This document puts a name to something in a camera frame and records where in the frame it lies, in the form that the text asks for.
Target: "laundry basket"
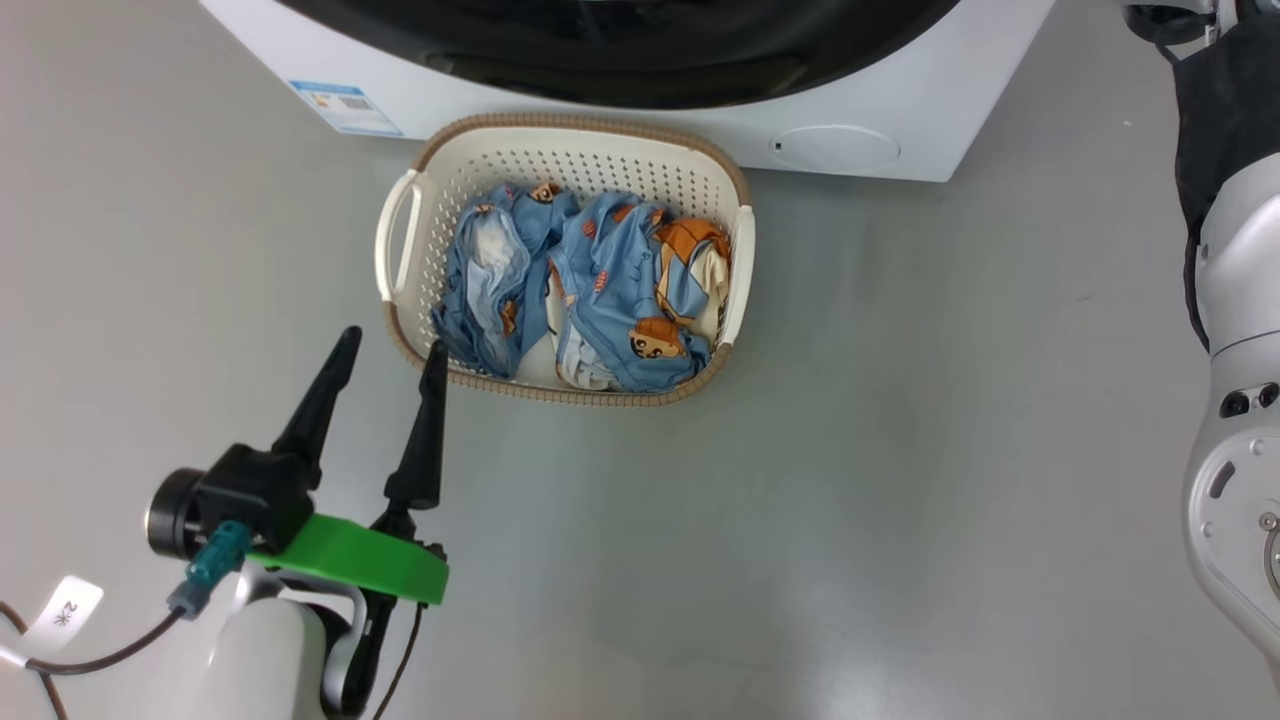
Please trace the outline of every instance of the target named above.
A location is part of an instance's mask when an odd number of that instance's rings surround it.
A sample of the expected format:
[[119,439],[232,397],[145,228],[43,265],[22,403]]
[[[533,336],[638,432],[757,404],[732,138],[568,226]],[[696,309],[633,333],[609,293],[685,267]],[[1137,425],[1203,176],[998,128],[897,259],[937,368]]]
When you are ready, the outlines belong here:
[[[553,402],[649,407],[678,402],[716,377],[737,340],[755,261],[755,219],[741,170],[718,147],[687,133],[544,114],[476,115],[445,127],[387,197],[378,220],[375,272],[387,329],[406,359],[422,368],[435,340],[430,311],[444,292],[445,251],[458,217],[471,199],[503,181],[554,182],[584,204],[600,192],[628,191],[666,204],[678,217],[716,223],[731,243],[719,337],[707,368],[664,393],[577,389],[556,377],[554,357],[544,368],[526,372],[522,365],[512,380],[453,363],[451,380]],[[392,246],[398,238],[392,236],[401,232],[397,266]]]

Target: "blue fabric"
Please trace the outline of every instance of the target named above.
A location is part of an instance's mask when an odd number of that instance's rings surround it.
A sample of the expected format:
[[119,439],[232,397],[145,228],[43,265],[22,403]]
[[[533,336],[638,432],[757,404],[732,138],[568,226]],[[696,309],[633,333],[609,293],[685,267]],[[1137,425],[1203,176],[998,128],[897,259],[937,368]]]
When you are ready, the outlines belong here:
[[547,250],[577,210],[572,193],[549,184],[503,183],[467,206],[448,250],[444,296],[431,309],[451,355],[497,378],[516,374],[547,332]]
[[[548,254],[568,322],[630,392],[669,391],[710,360],[707,340],[678,327],[658,305],[662,245],[654,232],[668,219],[662,205],[604,193],[564,224],[561,243]],[[677,295],[685,302],[694,293],[684,286],[696,283],[687,272],[682,277]],[[561,337],[557,361],[568,334]]]

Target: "white label tag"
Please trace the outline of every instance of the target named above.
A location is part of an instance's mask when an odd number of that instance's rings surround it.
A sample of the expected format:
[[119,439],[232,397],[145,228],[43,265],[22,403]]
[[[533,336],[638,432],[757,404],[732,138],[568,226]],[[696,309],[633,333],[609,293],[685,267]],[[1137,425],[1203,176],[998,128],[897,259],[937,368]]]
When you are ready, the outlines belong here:
[[88,616],[102,601],[102,588],[67,575],[49,598],[40,618],[22,635],[22,651],[32,657],[49,657],[67,646],[81,632]]

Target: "white washing machine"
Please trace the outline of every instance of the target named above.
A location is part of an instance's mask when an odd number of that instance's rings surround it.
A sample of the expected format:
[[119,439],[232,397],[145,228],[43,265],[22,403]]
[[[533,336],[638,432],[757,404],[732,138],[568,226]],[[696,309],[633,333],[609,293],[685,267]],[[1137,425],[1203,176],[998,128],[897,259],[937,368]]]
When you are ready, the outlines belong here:
[[202,0],[340,132],[634,118],[750,168],[946,181],[1053,0]]

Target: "black door glass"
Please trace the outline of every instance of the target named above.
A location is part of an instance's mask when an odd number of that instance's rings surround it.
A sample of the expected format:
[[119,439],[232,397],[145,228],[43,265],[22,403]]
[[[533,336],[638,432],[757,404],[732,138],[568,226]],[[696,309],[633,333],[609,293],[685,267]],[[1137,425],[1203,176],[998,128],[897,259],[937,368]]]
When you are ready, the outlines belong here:
[[460,78],[618,108],[800,92],[900,50],[959,0],[280,0]]

